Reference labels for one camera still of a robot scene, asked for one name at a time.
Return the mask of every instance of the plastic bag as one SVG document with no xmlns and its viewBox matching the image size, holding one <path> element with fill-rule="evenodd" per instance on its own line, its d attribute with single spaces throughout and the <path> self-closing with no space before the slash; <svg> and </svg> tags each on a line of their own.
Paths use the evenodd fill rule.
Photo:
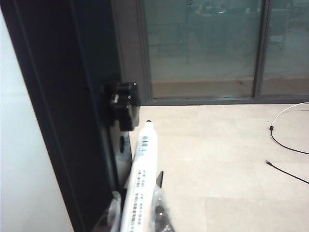
<svg viewBox="0 0 309 232">
<path fill-rule="evenodd" d="M 119 232 L 121 217 L 121 196 L 119 192 L 112 192 L 113 198 L 108 210 L 100 217 L 92 232 Z"/>
<path fill-rule="evenodd" d="M 151 232 L 175 232 L 169 218 L 163 190 L 155 185 L 151 207 Z"/>
</svg>

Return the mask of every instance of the white cylindrical object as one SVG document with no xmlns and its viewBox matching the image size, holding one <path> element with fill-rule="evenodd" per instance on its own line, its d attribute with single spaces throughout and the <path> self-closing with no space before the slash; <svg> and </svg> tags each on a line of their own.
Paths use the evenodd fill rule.
<svg viewBox="0 0 309 232">
<path fill-rule="evenodd" d="M 151 121 L 140 131 L 132 164 L 120 232 L 147 232 L 157 170 L 157 134 Z"/>
</svg>

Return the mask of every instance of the glass window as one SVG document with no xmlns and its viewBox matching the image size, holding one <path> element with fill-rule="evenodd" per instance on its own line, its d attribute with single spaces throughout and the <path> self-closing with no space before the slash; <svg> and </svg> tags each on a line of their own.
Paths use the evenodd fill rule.
<svg viewBox="0 0 309 232">
<path fill-rule="evenodd" d="M 309 94 L 309 0 L 273 0 L 262 94 Z"/>
<path fill-rule="evenodd" d="M 251 96 L 260 0 L 144 0 L 153 97 Z"/>
</svg>

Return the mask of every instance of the beige floor tile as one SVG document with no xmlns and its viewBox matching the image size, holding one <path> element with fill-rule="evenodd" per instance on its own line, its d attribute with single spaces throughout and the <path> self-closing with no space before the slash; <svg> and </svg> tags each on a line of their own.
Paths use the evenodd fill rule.
<svg viewBox="0 0 309 232">
<path fill-rule="evenodd" d="M 169 214 L 176 232 L 206 232 L 206 207 L 203 197 L 166 194 Z"/>
<path fill-rule="evenodd" d="M 164 188 L 175 194 L 264 199 L 250 163 L 176 161 L 164 170 Z"/>
<path fill-rule="evenodd" d="M 307 232 L 309 201 L 206 198 L 208 232 Z"/>
<path fill-rule="evenodd" d="M 278 168 L 309 180 L 309 163 L 273 163 Z M 265 163 L 255 163 L 254 169 L 266 199 L 309 200 L 308 184 L 284 174 Z"/>
<path fill-rule="evenodd" d="M 140 125 L 130 133 L 132 150 L 144 122 L 152 120 L 158 171 L 165 172 L 163 189 L 176 231 L 206 231 L 206 223 L 208 232 L 308 231 L 308 185 L 265 164 L 270 160 L 309 180 L 309 155 L 270 137 L 273 119 L 288 106 L 141 108 Z M 308 122 L 308 105 L 295 108 L 280 116 L 274 135 L 309 151 Z"/>
</svg>

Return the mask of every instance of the white wall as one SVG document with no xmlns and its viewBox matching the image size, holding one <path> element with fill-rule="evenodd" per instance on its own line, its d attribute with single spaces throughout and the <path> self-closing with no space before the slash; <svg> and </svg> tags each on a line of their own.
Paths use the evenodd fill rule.
<svg viewBox="0 0 309 232">
<path fill-rule="evenodd" d="M 1 232 L 73 231 L 1 13 Z"/>
</svg>

